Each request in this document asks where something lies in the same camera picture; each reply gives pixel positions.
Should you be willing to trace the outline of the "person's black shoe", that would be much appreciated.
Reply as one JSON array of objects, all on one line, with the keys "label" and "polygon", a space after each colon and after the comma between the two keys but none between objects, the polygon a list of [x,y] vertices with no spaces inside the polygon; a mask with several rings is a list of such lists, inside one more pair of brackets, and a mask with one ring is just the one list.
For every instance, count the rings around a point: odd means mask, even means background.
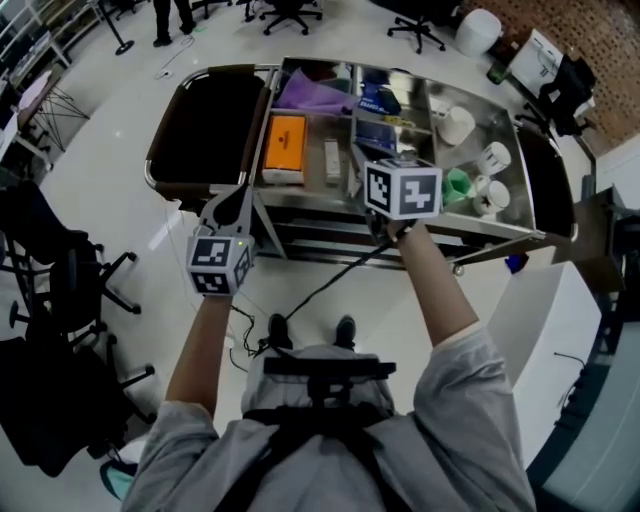
[{"label": "person's black shoe", "polygon": [[281,314],[273,314],[268,325],[268,344],[275,348],[291,350],[293,343],[289,337],[287,319]]},{"label": "person's black shoe", "polygon": [[342,349],[353,351],[355,347],[355,336],[355,321],[350,315],[345,315],[341,318],[336,327],[334,345]]}]

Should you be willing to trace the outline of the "green cup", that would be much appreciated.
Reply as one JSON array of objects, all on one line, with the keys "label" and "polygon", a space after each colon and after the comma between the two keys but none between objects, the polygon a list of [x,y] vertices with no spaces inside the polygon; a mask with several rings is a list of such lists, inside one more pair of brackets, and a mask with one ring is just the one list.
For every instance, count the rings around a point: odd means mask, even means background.
[{"label": "green cup", "polygon": [[471,188],[472,182],[469,175],[464,170],[452,168],[442,182],[443,206],[466,199]]}]

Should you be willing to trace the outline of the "stainless steel service cart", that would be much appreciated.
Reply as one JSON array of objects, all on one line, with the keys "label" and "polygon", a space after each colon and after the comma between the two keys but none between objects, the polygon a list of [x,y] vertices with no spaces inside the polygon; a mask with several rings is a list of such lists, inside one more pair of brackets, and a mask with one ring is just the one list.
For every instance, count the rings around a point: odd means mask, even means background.
[{"label": "stainless steel service cart", "polygon": [[[402,111],[395,116],[415,127],[395,126],[361,109],[330,115],[277,108],[297,69],[315,82],[354,95],[371,82],[392,90]],[[437,112],[459,106],[476,127],[459,146],[449,146],[436,130]],[[305,181],[301,186],[269,185],[262,179],[272,115],[307,117]],[[356,121],[391,126],[397,151],[359,143]],[[341,180],[325,177],[324,141],[335,139]],[[495,175],[511,194],[510,205],[479,215],[471,198],[443,206],[428,220],[430,231],[456,270],[464,266],[562,247],[578,235],[567,172],[555,140],[524,126],[498,103],[432,77],[398,68],[353,62],[287,57],[278,65],[238,64],[209,67],[186,77],[176,88],[145,159],[147,184],[164,199],[194,213],[213,196],[248,183],[255,194],[252,234],[259,253],[293,260],[348,263],[371,249],[377,234],[365,218],[364,185],[355,198],[345,194],[349,159],[364,163],[385,157],[417,158],[464,170],[472,181],[482,175],[476,160],[492,142],[509,150],[511,164]]]}]

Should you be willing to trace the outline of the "black chest harness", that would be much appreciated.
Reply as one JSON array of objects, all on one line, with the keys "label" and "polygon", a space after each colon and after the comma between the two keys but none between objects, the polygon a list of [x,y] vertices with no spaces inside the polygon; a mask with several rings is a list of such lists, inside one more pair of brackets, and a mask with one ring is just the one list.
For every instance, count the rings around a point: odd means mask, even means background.
[{"label": "black chest harness", "polygon": [[351,402],[352,379],[311,378],[306,384],[309,406],[277,406],[254,409],[247,420],[273,427],[266,447],[242,470],[214,512],[249,512],[265,479],[293,455],[316,443],[320,453],[347,454],[373,481],[385,512],[413,512],[411,505],[388,482],[377,454],[382,443],[368,432],[386,416],[369,402]]}]

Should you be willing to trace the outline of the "white cup with star print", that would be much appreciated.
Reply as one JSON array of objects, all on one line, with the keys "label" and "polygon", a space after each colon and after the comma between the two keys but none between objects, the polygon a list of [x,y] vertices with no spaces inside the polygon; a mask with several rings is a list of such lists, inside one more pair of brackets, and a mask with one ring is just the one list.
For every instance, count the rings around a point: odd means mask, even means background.
[{"label": "white cup with star print", "polygon": [[511,194],[500,181],[480,175],[474,182],[476,195],[473,208],[479,215],[493,215],[505,210],[511,202]]}]

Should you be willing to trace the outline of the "small white box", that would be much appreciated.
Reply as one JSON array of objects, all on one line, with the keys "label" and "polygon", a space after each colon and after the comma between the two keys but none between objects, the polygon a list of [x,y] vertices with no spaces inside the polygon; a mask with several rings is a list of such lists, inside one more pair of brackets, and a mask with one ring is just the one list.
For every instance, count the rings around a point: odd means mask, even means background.
[{"label": "small white box", "polygon": [[341,156],[335,139],[324,141],[325,177],[329,185],[338,185],[341,180]]}]

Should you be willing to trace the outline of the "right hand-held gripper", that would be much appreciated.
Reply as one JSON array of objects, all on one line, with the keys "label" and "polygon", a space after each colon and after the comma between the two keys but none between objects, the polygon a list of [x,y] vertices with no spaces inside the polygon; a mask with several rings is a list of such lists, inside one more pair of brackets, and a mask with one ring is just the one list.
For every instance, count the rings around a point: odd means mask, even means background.
[{"label": "right hand-held gripper", "polygon": [[442,209],[443,170],[422,160],[366,161],[364,174],[349,159],[345,194],[355,198],[364,185],[365,218],[372,233],[385,233],[388,221],[438,217]]}]

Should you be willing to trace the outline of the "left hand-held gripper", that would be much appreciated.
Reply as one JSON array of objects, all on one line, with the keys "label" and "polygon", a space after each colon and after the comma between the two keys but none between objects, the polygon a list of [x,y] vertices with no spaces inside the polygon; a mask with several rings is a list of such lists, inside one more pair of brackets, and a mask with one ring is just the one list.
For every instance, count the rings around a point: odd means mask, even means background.
[{"label": "left hand-held gripper", "polygon": [[233,297],[239,291],[254,259],[252,207],[249,185],[220,193],[204,206],[186,253],[186,271],[198,294]]}]

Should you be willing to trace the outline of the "teal and black bag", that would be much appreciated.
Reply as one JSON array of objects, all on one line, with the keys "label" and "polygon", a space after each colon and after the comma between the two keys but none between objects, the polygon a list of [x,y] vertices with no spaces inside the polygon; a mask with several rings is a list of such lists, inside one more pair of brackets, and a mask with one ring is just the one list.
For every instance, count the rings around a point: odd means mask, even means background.
[{"label": "teal and black bag", "polygon": [[137,464],[107,461],[100,467],[102,484],[109,494],[122,501],[132,485],[137,468]]}]

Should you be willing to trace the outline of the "orange box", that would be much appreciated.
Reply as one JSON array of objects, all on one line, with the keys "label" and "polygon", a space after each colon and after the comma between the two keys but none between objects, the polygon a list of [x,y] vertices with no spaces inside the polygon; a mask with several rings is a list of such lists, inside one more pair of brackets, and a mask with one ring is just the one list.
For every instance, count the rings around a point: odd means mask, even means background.
[{"label": "orange box", "polygon": [[265,183],[278,186],[304,184],[306,139],[306,116],[271,116],[262,170]]}]

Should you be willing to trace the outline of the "white cardboard box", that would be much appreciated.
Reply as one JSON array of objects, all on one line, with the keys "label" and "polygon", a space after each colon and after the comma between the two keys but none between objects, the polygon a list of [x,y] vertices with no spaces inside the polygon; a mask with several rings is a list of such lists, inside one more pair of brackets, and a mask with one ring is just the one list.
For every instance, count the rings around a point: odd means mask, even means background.
[{"label": "white cardboard box", "polygon": [[533,96],[538,97],[543,85],[554,81],[563,53],[537,29],[508,65],[510,74]]}]

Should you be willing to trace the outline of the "black gooseneck microphone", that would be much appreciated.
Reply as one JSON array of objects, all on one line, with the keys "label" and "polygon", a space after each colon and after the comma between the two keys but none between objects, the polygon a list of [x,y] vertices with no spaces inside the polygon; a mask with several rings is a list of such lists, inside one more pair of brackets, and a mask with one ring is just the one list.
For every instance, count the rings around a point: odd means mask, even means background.
[{"label": "black gooseneck microphone", "polygon": [[557,357],[569,359],[569,360],[572,360],[572,361],[577,361],[581,365],[581,369],[579,370],[578,376],[573,381],[573,383],[569,386],[569,388],[564,393],[563,398],[560,400],[559,419],[561,419],[562,415],[564,414],[566,405],[570,400],[571,395],[576,390],[581,389],[583,387],[583,383],[581,382],[581,380],[589,374],[589,371],[588,371],[588,368],[587,368],[586,361],[583,360],[582,358],[579,358],[579,357],[573,356],[573,355],[569,355],[569,354],[565,354],[565,353],[561,353],[561,352],[554,352],[554,355],[557,356]]}]

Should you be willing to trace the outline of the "person's right forearm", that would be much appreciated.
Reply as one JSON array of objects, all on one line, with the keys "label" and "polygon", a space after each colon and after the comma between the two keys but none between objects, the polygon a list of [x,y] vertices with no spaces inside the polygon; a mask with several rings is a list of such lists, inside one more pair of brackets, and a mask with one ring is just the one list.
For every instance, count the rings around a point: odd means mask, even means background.
[{"label": "person's right forearm", "polygon": [[479,318],[426,226],[417,222],[408,228],[393,220],[387,231],[400,251],[432,346],[476,327]]}]

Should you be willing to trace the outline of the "dark side table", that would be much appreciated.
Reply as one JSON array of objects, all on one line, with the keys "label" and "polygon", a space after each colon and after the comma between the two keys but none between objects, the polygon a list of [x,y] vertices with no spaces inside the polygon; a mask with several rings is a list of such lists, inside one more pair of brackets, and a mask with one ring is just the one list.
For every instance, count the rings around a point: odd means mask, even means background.
[{"label": "dark side table", "polygon": [[594,294],[640,293],[640,210],[616,199],[607,189],[575,205],[571,261]]}]

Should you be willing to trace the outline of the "person's left forearm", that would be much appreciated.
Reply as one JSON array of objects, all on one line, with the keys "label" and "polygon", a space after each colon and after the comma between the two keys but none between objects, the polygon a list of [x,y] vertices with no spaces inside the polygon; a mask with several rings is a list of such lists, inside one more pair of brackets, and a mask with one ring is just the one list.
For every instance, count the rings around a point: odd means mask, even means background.
[{"label": "person's left forearm", "polygon": [[166,401],[197,404],[214,417],[231,305],[230,297],[203,299],[169,381]]}]

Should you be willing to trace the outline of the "white glossy counter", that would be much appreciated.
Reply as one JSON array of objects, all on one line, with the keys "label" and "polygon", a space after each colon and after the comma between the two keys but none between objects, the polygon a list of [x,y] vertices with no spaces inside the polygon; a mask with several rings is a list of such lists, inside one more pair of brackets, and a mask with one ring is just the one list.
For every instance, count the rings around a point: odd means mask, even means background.
[{"label": "white glossy counter", "polygon": [[510,278],[488,329],[506,362],[522,439],[546,438],[591,351],[600,310],[571,262]]}]

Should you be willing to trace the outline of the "dark blue packet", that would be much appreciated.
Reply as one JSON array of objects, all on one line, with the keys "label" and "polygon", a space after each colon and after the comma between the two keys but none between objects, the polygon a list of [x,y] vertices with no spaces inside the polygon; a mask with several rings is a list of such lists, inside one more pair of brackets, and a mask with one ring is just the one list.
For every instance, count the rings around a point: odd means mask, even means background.
[{"label": "dark blue packet", "polygon": [[358,106],[368,112],[381,115],[398,115],[402,107],[392,90],[386,86],[371,82],[361,84]]}]

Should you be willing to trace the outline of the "person's left black shoe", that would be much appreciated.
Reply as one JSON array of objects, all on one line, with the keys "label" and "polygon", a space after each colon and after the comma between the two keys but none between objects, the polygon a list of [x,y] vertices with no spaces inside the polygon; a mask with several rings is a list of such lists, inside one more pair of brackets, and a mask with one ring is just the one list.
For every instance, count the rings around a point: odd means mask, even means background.
[{"label": "person's left black shoe", "polygon": [[268,344],[275,348],[291,350],[293,343],[289,337],[287,319],[281,314],[273,314],[268,325]]}]

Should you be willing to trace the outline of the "black waist-mounted device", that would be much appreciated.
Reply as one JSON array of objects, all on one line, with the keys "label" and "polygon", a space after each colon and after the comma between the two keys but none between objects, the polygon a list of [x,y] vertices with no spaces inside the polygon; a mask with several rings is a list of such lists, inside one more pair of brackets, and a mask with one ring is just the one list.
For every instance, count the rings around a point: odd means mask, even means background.
[{"label": "black waist-mounted device", "polygon": [[264,359],[265,375],[310,378],[351,379],[356,377],[386,380],[396,372],[393,362],[366,359],[299,359],[295,357],[268,357]]}]

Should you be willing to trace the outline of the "black chair with jacket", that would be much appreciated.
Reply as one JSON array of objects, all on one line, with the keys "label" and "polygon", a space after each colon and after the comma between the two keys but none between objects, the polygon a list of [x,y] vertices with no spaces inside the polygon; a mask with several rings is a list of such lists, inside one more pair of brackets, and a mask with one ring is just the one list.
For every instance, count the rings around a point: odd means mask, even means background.
[{"label": "black chair with jacket", "polygon": [[548,136],[551,125],[559,136],[580,136],[595,127],[590,120],[579,123],[576,119],[579,107],[593,98],[595,84],[596,77],[582,57],[573,60],[564,56],[554,80],[541,86],[533,104],[524,105],[532,116],[518,114],[515,120],[529,121]]}]

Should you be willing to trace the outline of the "white shelving unit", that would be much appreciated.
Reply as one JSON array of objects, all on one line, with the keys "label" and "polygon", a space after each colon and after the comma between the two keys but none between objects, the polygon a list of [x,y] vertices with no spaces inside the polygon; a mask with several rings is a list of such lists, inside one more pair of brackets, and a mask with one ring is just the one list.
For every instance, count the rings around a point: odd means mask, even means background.
[{"label": "white shelving unit", "polygon": [[94,0],[0,0],[0,80],[19,89],[103,21]]}]

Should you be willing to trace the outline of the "plain white cup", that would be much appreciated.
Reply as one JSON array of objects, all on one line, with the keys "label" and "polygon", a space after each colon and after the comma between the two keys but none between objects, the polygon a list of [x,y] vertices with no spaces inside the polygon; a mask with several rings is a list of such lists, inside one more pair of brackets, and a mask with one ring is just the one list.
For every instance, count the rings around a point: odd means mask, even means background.
[{"label": "plain white cup", "polygon": [[474,116],[465,108],[452,106],[437,112],[436,130],[449,146],[459,146],[476,127]]}]

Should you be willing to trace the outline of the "person's grey sweatshirt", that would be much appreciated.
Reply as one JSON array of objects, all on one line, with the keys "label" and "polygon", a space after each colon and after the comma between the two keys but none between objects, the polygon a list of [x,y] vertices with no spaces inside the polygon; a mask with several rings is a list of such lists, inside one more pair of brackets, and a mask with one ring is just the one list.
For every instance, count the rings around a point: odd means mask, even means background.
[{"label": "person's grey sweatshirt", "polygon": [[[274,431],[243,417],[218,433],[203,407],[164,403],[122,512],[214,512]],[[413,512],[536,511],[505,364],[480,326],[434,348],[411,412],[368,432]],[[385,511],[354,459],[312,443],[265,479],[249,512]]]}]

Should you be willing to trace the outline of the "person's grey trousers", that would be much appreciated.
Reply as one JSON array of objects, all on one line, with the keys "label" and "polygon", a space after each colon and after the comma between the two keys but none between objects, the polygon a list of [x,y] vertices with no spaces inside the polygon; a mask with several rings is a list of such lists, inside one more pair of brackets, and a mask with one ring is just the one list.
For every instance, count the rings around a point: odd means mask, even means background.
[{"label": "person's grey trousers", "polygon": [[[361,354],[333,345],[314,345],[297,350],[285,350],[288,356],[302,360],[356,361],[378,359],[373,354]],[[250,363],[247,385],[241,399],[243,414],[258,409],[275,409],[279,406],[310,407],[311,399],[307,392],[307,378],[296,376],[266,375],[264,362],[267,358],[280,358],[280,355],[269,348],[256,356]],[[369,403],[385,417],[396,414],[394,400],[385,380],[362,379],[355,382],[350,392],[348,403],[358,406]]]}]

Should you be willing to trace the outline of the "pink cloth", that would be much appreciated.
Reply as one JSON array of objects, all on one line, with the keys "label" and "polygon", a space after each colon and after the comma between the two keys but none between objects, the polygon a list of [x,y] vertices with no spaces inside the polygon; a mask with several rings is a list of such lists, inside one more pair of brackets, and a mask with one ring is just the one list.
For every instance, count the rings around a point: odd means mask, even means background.
[{"label": "pink cloth", "polygon": [[36,101],[37,97],[46,88],[52,74],[52,70],[46,71],[24,90],[18,104],[19,111],[29,108]]}]

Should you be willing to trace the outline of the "black office chair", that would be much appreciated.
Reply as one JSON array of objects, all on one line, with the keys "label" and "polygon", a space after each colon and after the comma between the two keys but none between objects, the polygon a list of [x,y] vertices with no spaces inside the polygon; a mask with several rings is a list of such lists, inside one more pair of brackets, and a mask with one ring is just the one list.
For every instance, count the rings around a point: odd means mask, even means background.
[{"label": "black office chair", "polygon": [[141,313],[140,305],[108,287],[116,270],[138,256],[127,251],[106,261],[104,246],[93,243],[85,231],[67,228],[34,182],[0,190],[0,235],[11,260],[9,267],[0,264],[0,269],[14,273],[29,312],[22,316],[13,305],[11,325],[17,320],[50,321],[62,335],[81,330],[98,335],[107,329],[102,321],[104,298],[128,313]]},{"label": "black office chair", "polygon": [[197,13],[201,14],[201,18],[207,20],[210,14],[220,6],[231,7],[235,4],[235,0],[190,0],[191,11],[193,16]]},{"label": "black office chair", "polygon": [[0,428],[24,465],[56,478],[82,450],[98,459],[122,447],[131,417],[154,422],[125,389],[155,368],[146,365],[140,375],[119,381],[116,343],[108,337],[103,360],[90,347],[75,351],[64,341],[0,341]]},{"label": "black office chair", "polygon": [[394,23],[395,25],[387,30],[387,36],[392,37],[395,33],[400,32],[413,34],[417,42],[416,53],[418,55],[423,51],[424,39],[434,42],[441,52],[446,50],[445,43],[433,35],[430,27],[428,26],[428,19],[425,16],[420,16],[417,21],[409,21],[404,18],[396,17]]},{"label": "black office chair", "polygon": [[309,26],[304,22],[304,17],[313,17],[316,21],[322,21],[323,11],[318,7],[318,0],[263,0],[271,11],[262,11],[259,15],[261,21],[268,16],[274,16],[274,20],[267,25],[263,34],[269,36],[271,30],[285,21],[294,21],[301,27],[301,34],[309,34]]}]

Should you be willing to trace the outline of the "white cup with striped print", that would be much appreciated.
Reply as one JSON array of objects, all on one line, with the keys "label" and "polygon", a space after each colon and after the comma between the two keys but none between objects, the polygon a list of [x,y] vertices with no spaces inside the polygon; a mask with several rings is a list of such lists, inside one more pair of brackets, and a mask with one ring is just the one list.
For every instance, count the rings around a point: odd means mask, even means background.
[{"label": "white cup with striped print", "polygon": [[512,162],[508,148],[501,142],[490,143],[476,160],[478,171],[493,176],[506,169]]}]

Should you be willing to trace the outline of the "person's right black shoe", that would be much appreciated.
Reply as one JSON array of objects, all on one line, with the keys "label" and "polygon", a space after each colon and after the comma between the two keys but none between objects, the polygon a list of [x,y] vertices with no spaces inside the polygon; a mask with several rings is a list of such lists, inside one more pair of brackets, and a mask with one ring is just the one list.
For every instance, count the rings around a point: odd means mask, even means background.
[{"label": "person's right black shoe", "polygon": [[336,327],[334,345],[342,349],[353,351],[355,347],[355,336],[355,321],[350,315],[345,315],[341,318]]}]

